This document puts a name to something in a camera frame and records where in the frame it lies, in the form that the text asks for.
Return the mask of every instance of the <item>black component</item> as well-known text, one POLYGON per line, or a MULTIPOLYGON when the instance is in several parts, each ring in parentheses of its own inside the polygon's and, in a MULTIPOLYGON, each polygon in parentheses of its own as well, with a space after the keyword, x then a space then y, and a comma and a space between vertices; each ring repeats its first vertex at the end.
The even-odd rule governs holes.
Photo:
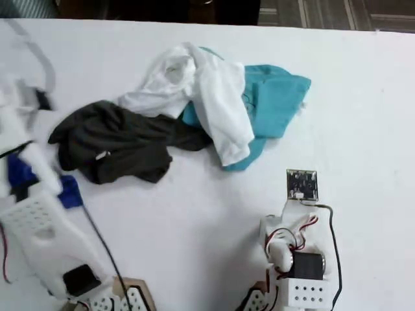
POLYGON ((292 252, 294 262, 288 277, 292 279, 323 279, 323 257, 321 254, 292 252))
POLYGON ((318 201, 317 172, 315 170, 287 170, 289 200, 318 201))
POLYGON ((32 180, 28 180, 16 187, 12 187, 10 190, 10 195, 16 197, 16 203, 26 200, 29 196, 29 188, 39 182, 38 178, 33 178, 32 180))
POLYGON ((53 110, 51 106, 50 100, 46 96, 46 92, 43 92, 39 89, 34 89, 36 92, 36 98, 38 99, 39 103, 39 110, 53 110))
POLYGON ((91 268, 84 264, 64 274, 64 282, 67 292, 75 297, 94 289, 101 285, 93 274, 91 268))

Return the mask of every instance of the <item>blue component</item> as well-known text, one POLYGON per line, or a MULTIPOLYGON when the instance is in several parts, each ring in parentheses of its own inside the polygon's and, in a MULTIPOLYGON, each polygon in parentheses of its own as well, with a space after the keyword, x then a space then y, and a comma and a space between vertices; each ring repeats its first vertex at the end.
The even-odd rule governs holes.
MULTIPOLYGON (((31 166, 22 161, 17 154, 10 154, 7 157, 8 182, 11 187, 18 187, 30 181, 37 181, 38 178, 32 172, 31 166)), ((81 206, 84 204, 79 192, 78 183, 73 176, 60 176, 63 191, 58 195, 59 200, 66 209, 81 206)))

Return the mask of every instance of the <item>electrical wire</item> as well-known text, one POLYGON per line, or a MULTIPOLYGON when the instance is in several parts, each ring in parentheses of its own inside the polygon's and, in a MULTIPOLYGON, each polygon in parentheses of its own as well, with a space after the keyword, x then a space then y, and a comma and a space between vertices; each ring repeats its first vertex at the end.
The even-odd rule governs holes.
POLYGON ((87 210, 87 208, 86 208, 85 204, 82 204, 81 206, 82 206, 82 210, 83 210, 83 211, 84 211, 84 213, 85 213, 86 218, 87 218, 87 219, 88 219, 88 221, 90 222, 90 224, 91 224, 92 228, 94 229, 95 233, 97 234, 97 236, 98 236, 99 240, 101 241, 102 245, 104 246, 104 248, 105 248, 105 250, 106 250, 106 252, 107 252, 107 254, 108 254, 108 256, 109 256, 109 258, 110 258, 110 260, 111 260, 111 263, 112 263, 112 265, 113 265, 113 267, 114 267, 114 269, 115 269, 115 272, 116 272, 116 274, 117 274, 117 276, 118 276, 119 282, 121 283, 121 287, 122 287, 122 289, 123 289, 123 292, 124 292, 124 295, 125 295, 125 299, 127 300, 128 309, 129 309, 129 311, 132 311, 132 306, 131 306, 131 303, 130 303, 130 299, 128 298, 127 289, 126 289, 126 286, 125 286, 125 283, 124 283, 123 277, 122 277, 122 276, 121 276, 121 274, 119 273, 119 270, 118 270, 117 264, 115 263, 115 260, 114 260, 114 258, 113 258, 113 256, 112 256, 112 254, 111 254, 111 251, 110 251, 110 249, 109 249, 108 245, 106 244, 106 242, 105 242, 104 238, 102 237, 101 233, 99 232, 98 227, 97 227, 97 225, 95 224, 95 222, 93 221, 93 219, 92 219, 92 217, 91 217, 90 213, 88 212, 88 210, 87 210))
POLYGON ((84 301, 81 301, 81 300, 80 300, 80 301, 78 301, 78 302, 77 302, 77 304, 78 304, 78 305, 82 305, 82 306, 83 306, 83 307, 85 307, 85 308, 86 308, 86 310, 88 310, 88 311, 91 309, 91 308, 89 307, 89 305, 88 305, 86 302, 84 302, 84 301))
POLYGON ((298 232, 300 233, 300 236, 301 236, 301 239, 302 239, 303 242, 298 247, 296 247, 296 249, 295 249, 296 251, 301 251, 301 250, 303 250, 305 248, 305 242, 306 242, 306 240, 305 240, 305 236, 302 233, 302 231, 305 230, 310 225, 314 225, 315 223, 317 223, 317 221, 318 221, 318 217, 317 216, 313 216, 313 217, 311 217, 309 219, 309 221, 306 224, 303 224, 299 228, 298 232))
POLYGON ((320 209, 327 209, 330 212, 329 226, 330 226, 331 236, 333 237, 333 244, 334 244, 335 253, 336 253, 337 271, 338 271, 338 290, 337 290, 336 295, 333 298, 333 307, 331 309, 331 311, 333 311, 335 308, 337 299, 340 296, 340 293, 342 292, 342 289, 343 289, 342 267, 340 265, 340 258, 339 258, 338 249, 337 249, 337 241, 336 241, 335 231, 333 229, 333 209, 330 206, 324 205, 324 204, 306 204, 302 202, 301 200, 300 200, 300 203, 306 206, 318 207, 320 209))
POLYGON ((292 245, 292 244, 290 244, 290 246, 292 246, 291 248, 292 249, 296 249, 297 247, 298 247, 298 243, 297 243, 297 239, 296 239, 296 236, 294 235, 294 233, 292 233, 292 231, 290 230, 290 229, 288 229, 288 228, 285 228, 285 227, 281 227, 281 228, 277 228, 277 229, 275 229, 273 232, 271 232, 271 234, 268 236, 268 238, 265 240, 265 253, 267 254, 267 256, 269 255, 268 254, 268 252, 269 252, 269 244, 270 244, 270 242, 271 242, 271 240, 274 238, 274 236, 278 233, 278 232, 280 232, 281 230, 284 230, 284 231, 286 231, 286 232, 288 232, 288 233, 290 233, 290 235, 291 235, 291 237, 292 237, 292 239, 294 240, 294 242, 295 242, 295 246, 294 245, 292 245))
POLYGON ((10 280, 8 279, 7 272, 6 272, 6 260, 7 260, 8 248, 7 248, 7 239, 6 239, 5 228, 3 227, 3 224, 1 222, 0 222, 0 233, 1 233, 1 238, 3 240, 3 249, 4 249, 4 255, 3 255, 3 279, 5 280, 5 282, 7 284, 12 284, 10 282, 10 280))
POLYGON ((56 73, 50 59, 46 57, 40 46, 30 39, 30 34, 18 23, 18 21, 11 18, 6 18, 3 21, 10 26, 15 34, 25 37, 27 49, 36 57, 45 71, 45 91, 52 93, 56 87, 56 73))

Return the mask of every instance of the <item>white fabric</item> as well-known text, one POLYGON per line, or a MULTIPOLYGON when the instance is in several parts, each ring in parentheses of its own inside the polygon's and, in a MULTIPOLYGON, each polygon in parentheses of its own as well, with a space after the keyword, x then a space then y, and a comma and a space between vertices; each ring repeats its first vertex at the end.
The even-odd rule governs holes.
POLYGON ((221 60, 191 43, 167 51, 143 85, 117 99, 136 113, 177 118, 193 101, 203 129, 210 135, 222 165, 249 156, 254 133, 242 101, 244 66, 221 60))

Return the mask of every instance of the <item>white plastic bracket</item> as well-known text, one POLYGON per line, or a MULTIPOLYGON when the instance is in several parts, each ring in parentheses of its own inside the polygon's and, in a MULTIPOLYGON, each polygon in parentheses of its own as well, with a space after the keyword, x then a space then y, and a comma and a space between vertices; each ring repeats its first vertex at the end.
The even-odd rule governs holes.
MULTIPOLYGON (((130 300, 132 311, 150 311, 137 288, 129 288, 127 290, 127 295, 130 300)), ((111 293, 102 293, 94 297, 90 301, 90 306, 91 311, 130 311, 125 297, 120 300, 119 296, 111 293)))
POLYGON ((265 296, 260 290, 253 290, 246 302, 243 311, 258 311, 264 309, 266 305, 265 296))

